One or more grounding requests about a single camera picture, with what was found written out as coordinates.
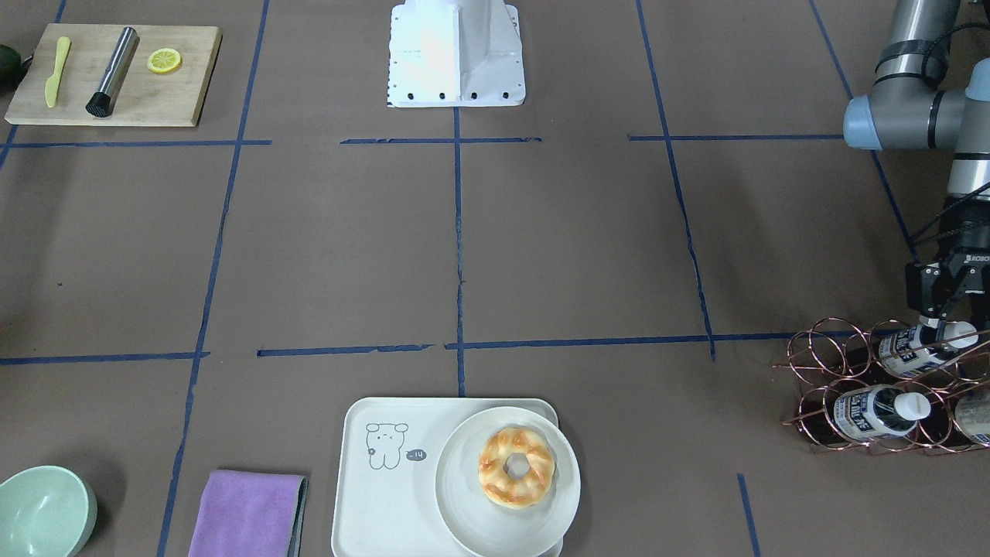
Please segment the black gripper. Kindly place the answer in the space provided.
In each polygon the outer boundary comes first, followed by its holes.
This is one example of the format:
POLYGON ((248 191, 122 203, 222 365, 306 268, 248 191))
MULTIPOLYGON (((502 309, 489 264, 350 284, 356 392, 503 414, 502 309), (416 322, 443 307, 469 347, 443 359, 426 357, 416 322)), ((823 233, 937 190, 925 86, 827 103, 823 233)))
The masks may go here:
POLYGON ((933 261, 906 265, 906 306, 920 314, 934 329, 931 342, 945 338, 948 315, 968 296, 968 322, 978 331, 988 330, 989 203, 981 197, 948 197, 938 215, 937 233, 920 243, 934 242, 933 261))

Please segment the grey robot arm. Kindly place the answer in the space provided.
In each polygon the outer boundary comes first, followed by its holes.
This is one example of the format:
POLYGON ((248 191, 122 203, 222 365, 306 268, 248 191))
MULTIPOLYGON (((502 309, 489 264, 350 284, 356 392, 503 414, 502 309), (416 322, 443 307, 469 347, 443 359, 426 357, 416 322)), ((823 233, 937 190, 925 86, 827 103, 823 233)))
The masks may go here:
POLYGON ((962 299, 970 323, 988 332, 989 131, 988 61, 973 67, 969 84, 941 89, 950 67, 951 39, 962 29, 958 1, 900 1, 888 43, 866 95, 848 103, 844 138, 856 149, 946 149, 952 152, 943 208, 909 237, 913 248, 934 243, 929 261, 905 267, 906 303, 937 340, 962 299))

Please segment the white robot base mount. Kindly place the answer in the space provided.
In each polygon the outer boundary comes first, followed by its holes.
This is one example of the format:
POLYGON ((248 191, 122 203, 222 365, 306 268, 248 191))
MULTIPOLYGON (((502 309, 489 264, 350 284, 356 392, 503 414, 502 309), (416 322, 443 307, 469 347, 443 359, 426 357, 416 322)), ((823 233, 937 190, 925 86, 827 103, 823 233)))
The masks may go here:
POLYGON ((519 12, 504 1, 406 1, 390 14, 387 105, 524 104, 519 12))

